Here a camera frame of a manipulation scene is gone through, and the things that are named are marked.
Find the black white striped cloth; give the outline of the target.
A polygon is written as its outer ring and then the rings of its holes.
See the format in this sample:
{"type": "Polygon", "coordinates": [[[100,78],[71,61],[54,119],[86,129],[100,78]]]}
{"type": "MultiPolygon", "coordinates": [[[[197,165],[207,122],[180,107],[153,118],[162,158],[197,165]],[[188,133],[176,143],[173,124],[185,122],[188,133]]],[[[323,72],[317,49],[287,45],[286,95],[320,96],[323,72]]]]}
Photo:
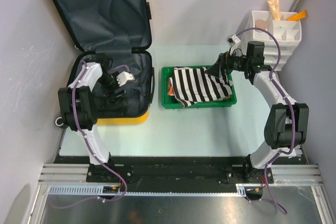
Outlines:
{"type": "Polygon", "coordinates": [[[206,67],[175,67],[172,69],[175,96],[171,97],[182,108],[194,105],[215,105],[228,102],[234,97],[233,83],[228,76],[214,77],[206,74],[206,67]]]}

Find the green plastic tray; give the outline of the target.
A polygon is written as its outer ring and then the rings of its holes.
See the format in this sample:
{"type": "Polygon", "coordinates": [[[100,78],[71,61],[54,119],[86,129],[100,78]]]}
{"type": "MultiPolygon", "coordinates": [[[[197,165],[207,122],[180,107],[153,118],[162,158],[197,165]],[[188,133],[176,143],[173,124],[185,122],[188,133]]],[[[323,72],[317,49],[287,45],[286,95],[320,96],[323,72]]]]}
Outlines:
{"type": "MultiPolygon", "coordinates": [[[[191,68],[198,68],[198,67],[206,67],[209,68],[209,66],[190,66],[191,68]]],[[[168,77],[170,77],[172,75],[172,69],[175,67],[163,67],[161,70],[161,91],[162,91],[162,95],[161,95],[161,101],[162,101],[162,105],[164,108],[166,109],[183,109],[179,104],[177,104],[172,98],[168,97],[165,92],[167,91],[167,79],[168,77]]],[[[229,80],[233,83],[231,75],[228,74],[227,75],[229,80]]],[[[230,107],[234,104],[236,104],[237,102],[237,98],[236,98],[236,93],[235,93],[235,89],[234,86],[232,86],[232,90],[234,92],[234,97],[231,98],[228,102],[225,102],[223,104],[215,104],[215,105],[204,105],[203,107],[201,107],[200,105],[194,105],[192,107],[186,108],[186,109],[193,109],[193,108],[216,108],[216,107],[230,107]]]]}

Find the orange rabbit print towel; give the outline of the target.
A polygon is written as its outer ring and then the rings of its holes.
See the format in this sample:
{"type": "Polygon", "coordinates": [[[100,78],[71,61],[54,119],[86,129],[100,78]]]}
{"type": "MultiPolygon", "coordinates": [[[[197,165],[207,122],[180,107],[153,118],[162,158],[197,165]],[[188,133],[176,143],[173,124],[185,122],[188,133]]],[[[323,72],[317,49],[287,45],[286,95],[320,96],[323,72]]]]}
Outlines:
{"type": "Polygon", "coordinates": [[[169,95],[171,97],[175,96],[174,87],[173,87],[173,78],[172,77],[169,77],[169,80],[168,80],[167,95],[169,95]]]}

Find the pink round cosmetic jar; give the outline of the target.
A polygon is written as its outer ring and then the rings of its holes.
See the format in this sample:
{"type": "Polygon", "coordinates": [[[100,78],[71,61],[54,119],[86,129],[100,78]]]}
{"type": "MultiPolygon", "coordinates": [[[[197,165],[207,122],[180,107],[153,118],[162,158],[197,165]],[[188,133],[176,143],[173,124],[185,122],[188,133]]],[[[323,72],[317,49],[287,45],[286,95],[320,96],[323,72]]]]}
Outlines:
{"type": "Polygon", "coordinates": [[[257,19],[255,20],[255,27],[256,28],[260,28],[260,29],[263,29],[263,30],[267,30],[267,22],[263,19],[257,19]]]}

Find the yellow Pikachu hard-shell suitcase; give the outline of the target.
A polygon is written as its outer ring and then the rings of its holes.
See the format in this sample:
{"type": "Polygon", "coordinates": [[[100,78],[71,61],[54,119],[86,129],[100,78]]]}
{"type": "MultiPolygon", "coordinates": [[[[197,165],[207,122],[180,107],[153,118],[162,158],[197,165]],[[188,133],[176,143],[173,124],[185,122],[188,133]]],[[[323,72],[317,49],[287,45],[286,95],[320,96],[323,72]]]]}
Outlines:
{"type": "Polygon", "coordinates": [[[80,72],[80,60],[102,63],[106,77],[97,82],[93,97],[98,109],[104,104],[104,88],[123,88],[128,109],[120,118],[100,118],[100,125],[143,123],[154,95],[154,67],[148,48],[152,43],[147,0],[52,0],[75,48],[80,51],[68,81],[80,72]],[[126,71],[133,82],[119,87],[117,75],[126,71]]]}

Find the beige cosmetic tube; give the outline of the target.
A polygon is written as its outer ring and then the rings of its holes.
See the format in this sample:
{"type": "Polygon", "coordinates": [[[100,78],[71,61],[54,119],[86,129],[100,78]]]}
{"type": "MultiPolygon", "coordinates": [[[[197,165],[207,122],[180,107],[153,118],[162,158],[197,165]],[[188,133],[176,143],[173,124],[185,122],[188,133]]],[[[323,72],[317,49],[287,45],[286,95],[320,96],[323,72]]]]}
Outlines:
{"type": "Polygon", "coordinates": [[[267,1],[271,16],[273,20],[281,20],[280,4],[279,0],[268,0],[267,1]]]}

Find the orange cosmetic tube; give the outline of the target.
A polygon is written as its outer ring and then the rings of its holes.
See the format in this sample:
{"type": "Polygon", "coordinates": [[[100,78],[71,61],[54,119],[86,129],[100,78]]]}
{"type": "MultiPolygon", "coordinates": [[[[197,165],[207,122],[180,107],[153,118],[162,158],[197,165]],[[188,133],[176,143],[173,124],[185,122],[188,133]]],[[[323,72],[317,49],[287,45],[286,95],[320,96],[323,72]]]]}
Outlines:
{"type": "Polygon", "coordinates": [[[286,19],[286,21],[291,21],[291,22],[298,22],[302,19],[305,19],[307,17],[307,11],[303,10],[297,14],[294,14],[286,19]]]}

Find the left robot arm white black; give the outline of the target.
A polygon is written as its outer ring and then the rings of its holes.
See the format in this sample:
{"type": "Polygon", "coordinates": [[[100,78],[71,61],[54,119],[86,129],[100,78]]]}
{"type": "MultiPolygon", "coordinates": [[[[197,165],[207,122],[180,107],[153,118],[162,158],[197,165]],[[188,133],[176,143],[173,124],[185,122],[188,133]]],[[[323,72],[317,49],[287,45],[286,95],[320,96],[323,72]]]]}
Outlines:
{"type": "Polygon", "coordinates": [[[102,63],[80,60],[81,68],[74,80],[58,90],[60,118],[63,126],[79,134],[89,153],[90,164],[99,166],[98,176],[105,182],[121,178],[110,161],[110,152],[105,147],[97,129],[98,112],[93,97],[97,82],[106,77],[102,63]]]}

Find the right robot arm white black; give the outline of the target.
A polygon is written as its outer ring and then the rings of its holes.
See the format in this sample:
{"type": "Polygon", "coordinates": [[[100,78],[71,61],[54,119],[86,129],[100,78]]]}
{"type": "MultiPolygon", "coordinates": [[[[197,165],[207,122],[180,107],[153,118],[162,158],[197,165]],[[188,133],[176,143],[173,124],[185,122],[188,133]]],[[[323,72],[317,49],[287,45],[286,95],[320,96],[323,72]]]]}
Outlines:
{"type": "Polygon", "coordinates": [[[254,183],[266,174],[268,167],[280,156],[290,155],[307,138],[309,107],[292,98],[280,84],[271,66],[265,64],[265,44],[250,41],[245,55],[235,51],[239,42],[228,39],[230,50],[221,53],[206,73],[222,77],[232,71],[244,73],[245,79],[257,88],[270,112],[264,128],[264,141],[248,155],[241,168],[235,167],[227,176],[237,175],[237,182],[254,183]]]}

